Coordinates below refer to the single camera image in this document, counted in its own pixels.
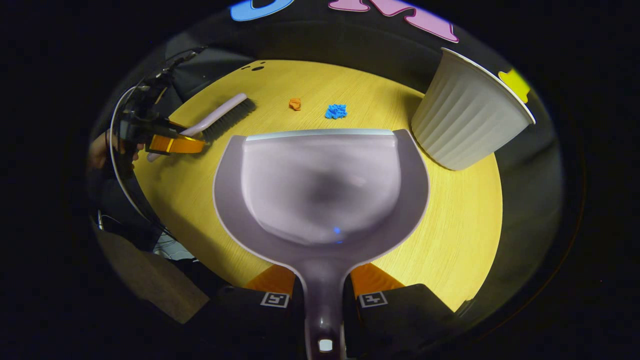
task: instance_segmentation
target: paper cup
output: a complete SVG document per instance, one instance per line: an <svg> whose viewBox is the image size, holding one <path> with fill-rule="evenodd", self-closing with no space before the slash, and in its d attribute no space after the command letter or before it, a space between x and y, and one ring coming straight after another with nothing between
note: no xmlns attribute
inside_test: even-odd
<svg viewBox="0 0 640 360"><path fill-rule="evenodd" d="M449 49L442 52L411 128L431 158L451 170L463 170L536 121L492 73Z"/></svg>

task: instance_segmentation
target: dustpan handle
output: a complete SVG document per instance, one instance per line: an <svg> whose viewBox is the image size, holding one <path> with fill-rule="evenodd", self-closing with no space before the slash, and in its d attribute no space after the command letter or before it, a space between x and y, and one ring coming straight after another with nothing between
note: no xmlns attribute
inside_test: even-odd
<svg viewBox="0 0 640 360"><path fill-rule="evenodd" d="M305 340L309 360L344 359L342 289L347 270L326 264L305 266Z"/></svg>

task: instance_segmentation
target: wooden table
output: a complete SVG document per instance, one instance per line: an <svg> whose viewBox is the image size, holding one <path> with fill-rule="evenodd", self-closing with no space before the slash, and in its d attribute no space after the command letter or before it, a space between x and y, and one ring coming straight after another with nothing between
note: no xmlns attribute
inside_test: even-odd
<svg viewBox="0 0 640 360"><path fill-rule="evenodd" d="M174 154L136 162L135 173L163 223L203 264L242 286L270 264L237 245L222 228L212 182L232 135L366 127L410 128L424 94L366 72L307 61L259 60L195 95L171 115L192 126L223 102L246 93L258 108L196 155ZM301 99L301 111L288 107ZM325 119L330 104L348 116ZM405 285L422 283L453 311L472 299L493 263L502 225L500 175L493 155L463 171L447 170L423 153L431 197L419 228L401 246L374 261Z"/></svg>

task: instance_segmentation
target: brush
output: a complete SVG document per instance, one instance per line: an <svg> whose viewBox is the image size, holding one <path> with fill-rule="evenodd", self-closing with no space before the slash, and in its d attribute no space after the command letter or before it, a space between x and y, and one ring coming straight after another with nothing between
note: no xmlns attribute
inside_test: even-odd
<svg viewBox="0 0 640 360"><path fill-rule="evenodd" d="M207 142L212 142L255 109L255 102L247 98L245 93L241 92L220 105L220 107L208 114L197 125L191 126L180 134L184 136L194 136L202 133L202 136ZM158 159L158 157L160 157L160 154L151 153L147 155L147 160L151 163Z"/></svg>

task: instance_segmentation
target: gray dustpan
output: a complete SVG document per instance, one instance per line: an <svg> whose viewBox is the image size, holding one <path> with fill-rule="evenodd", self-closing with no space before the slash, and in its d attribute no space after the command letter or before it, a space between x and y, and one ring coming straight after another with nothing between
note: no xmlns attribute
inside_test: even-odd
<svg viewBox="0 0 640 360"><path fill-rule="evenodd" d="M300 278L310 359L344 357L347 274L407 239L428 197L427 170L407 130L233 136L213 182L229 235Z"/></svg>

